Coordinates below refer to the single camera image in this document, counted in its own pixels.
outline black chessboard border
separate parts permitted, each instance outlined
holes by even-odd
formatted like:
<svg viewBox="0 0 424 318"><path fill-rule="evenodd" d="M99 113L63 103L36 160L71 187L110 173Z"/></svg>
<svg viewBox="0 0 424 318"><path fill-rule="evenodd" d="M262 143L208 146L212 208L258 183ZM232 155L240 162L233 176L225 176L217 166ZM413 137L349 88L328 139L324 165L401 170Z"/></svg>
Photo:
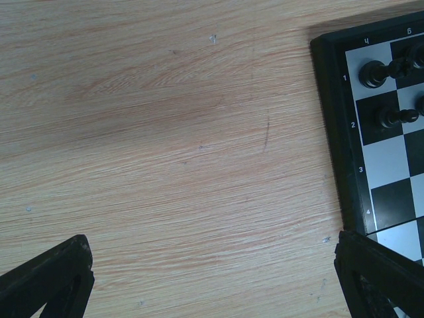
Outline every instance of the black chessboard border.
<svg viewBox="0 0 424 318"><path fill-rule="evenodd" d="M356 26L311 41L344 229L376 232L345 52L424 33L424 11Z"/></svg>

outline light wood surface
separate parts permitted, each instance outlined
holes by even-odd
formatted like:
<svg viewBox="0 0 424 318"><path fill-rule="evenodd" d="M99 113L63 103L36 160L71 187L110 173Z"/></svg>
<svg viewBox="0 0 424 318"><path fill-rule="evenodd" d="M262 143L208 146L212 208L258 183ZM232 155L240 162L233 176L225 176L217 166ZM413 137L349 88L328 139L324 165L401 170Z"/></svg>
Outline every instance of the light wood surface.
<svg viewBox="0 0 424 318"><path fill-rule="evenodd" d="M83 233L85 317L349 317L309 41L403 2L0 0L0 274Z"/></svg>

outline dust speck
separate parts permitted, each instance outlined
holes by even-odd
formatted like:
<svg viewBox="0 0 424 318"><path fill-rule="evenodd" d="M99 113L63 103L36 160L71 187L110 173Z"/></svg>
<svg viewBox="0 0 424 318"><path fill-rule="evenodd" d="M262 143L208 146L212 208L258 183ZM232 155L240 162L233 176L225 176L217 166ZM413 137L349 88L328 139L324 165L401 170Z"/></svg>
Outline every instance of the dust speck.
<svg viewBox="0 0 424 318"><path fill-rule="evenodd" d="M216 44L216 43L217 43L217 35L216 35L216 34L212 34L212 35L209 37L209 40L210 40L213 44Z"/></svg>

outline white square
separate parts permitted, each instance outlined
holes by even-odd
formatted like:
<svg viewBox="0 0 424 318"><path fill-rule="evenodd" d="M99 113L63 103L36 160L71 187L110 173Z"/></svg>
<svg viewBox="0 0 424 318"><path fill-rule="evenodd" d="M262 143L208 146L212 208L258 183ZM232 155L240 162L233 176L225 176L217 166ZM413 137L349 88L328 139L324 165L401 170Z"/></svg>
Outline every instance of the white square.
<svg viewBox="0 0 424 318"><path fill-rule="evenodd" d="M403 135L367 144L362 149L370 189L409 178Z"/></svg>
<svg viewBox="0 0 424 318"><path fill-rule="evenodd" d="M408 222L377 232L378 242L395 252L416 261L422 259L417 221Z"/></svg>
<svg viewBox="0 0 424 318"><path fill-rule="evenodd" d="M413 176L411 178L413 204L415 206L415 215L424 216L424 174Z"/></svg>
<svg viewBox="0 0 424 318"><path fill-rule="evenodd" d="M424 83L399 89L397 91L399 108L415 109L415 103L421 96L424 96ZM404 134L424 129L424 116L420 116L414 123L402 124L402 128Z"/></svg>
<svg viewBox="0 0 424 318"><path fill-rule="evenodd" d="M355 101L396 90L396 81L393 78L388 78L379 88L367 88L359 82L358 75L361 67L373 60L383 62L385 65L388 65L393 60L390 42L374 44L346 52L350 85Z"/></svg>
<svg viewBox="0 0 424 318"><path fill-rule="evenodd" d="M399 318L407 318L408 316L406 315L406 313L404 313L402 311L402 309L400 309L399 307L394 307L395 313Z"/></svg>

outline black chess piece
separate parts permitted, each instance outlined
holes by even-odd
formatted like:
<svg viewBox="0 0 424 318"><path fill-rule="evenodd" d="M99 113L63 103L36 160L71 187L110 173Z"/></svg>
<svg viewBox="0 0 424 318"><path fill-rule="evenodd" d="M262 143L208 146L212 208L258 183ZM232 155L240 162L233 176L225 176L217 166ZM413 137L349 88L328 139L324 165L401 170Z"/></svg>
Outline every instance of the black chess piece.
<svg viewBox="0 0 424 318"><path fill-rule="evenodd" d="M407 51L407 59L415 69L424 69L424 43L417 43Z"/></svg>
<svg viewBox="0 0 424 318"><path fill-rule="evenodd" d="M424 96L421 96L415 103L415 109L421 116L424 116Z"/></svg>
<svg viewBox="0 0 424 318"><path fill-rule="evenodd" d="M376 117L379 125L384 128L394 128L401 123L414 123L417 121L419 113L415 109L396 111L390 107L383 107L377 111Z"/></svg>
<svg viewBox="0 0 424 318"><path fill-rule="evenodd" d="M359 81L368 88L378 88L388 77L398 79L409 75L410 63L405 58L393 60L389 65L381 61L371 61L363 65L359 71Z"/></svg>

